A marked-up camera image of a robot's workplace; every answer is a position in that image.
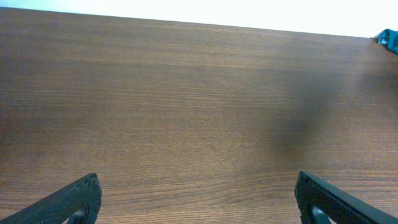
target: white wall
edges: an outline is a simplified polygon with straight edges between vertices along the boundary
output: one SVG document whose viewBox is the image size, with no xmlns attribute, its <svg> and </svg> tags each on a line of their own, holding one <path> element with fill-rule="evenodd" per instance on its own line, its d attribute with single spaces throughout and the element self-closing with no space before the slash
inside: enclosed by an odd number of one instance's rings
<svg viewBox="0 0 398 224">
<path fill-rule="evenodd" d="M 0 6 L 356 37 L 398 30 L 398 0 L 0 0 Z"/>
</svg>

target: wood grain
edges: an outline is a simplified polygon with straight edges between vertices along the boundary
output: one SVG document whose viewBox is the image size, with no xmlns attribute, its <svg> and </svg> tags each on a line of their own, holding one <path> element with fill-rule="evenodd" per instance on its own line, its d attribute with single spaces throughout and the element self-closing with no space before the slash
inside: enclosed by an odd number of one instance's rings
<svg viewBox="0 0 398 224">
<path fill-rule="evenodd" d="M 371 39 L 0 9 L 0 218 L 96 172 L 97 223 L 299 223 L 307 170 L 398 216 Z"/>
</svg>

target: teal fabric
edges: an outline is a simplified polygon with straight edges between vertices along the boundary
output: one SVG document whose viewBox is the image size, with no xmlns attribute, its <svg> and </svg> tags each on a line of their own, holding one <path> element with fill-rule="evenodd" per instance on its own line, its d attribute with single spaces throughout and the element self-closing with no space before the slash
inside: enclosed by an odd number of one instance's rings
<svg viewBox="0 0 398 224">
<path fill-rule="evenodd" d="M 398 55 L 398 31 L 385 29 L 377 36 L 377 42 Z"/>
</svg>

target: blue object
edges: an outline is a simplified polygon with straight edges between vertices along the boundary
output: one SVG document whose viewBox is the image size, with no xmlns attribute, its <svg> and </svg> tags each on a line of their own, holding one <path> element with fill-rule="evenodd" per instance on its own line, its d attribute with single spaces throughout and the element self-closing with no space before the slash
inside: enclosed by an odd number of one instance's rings
<svg viewBox="0 0 398 224">
<path fill-rule="evenodd" d="M 379 44 L 398 55 L 398 31 L 385 29 L 376 38 Z"/>
</svg>

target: white background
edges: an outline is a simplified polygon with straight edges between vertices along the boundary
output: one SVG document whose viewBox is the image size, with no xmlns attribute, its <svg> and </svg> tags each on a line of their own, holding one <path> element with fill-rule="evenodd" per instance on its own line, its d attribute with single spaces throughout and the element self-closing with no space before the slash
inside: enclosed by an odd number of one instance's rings
<svg viewBox="0 0 398 224">
<path fill-rule="evenodd" d="M 0 6 L 355 37 L 398 30 L 398 0 L 0 0 Z"/>
</svg>

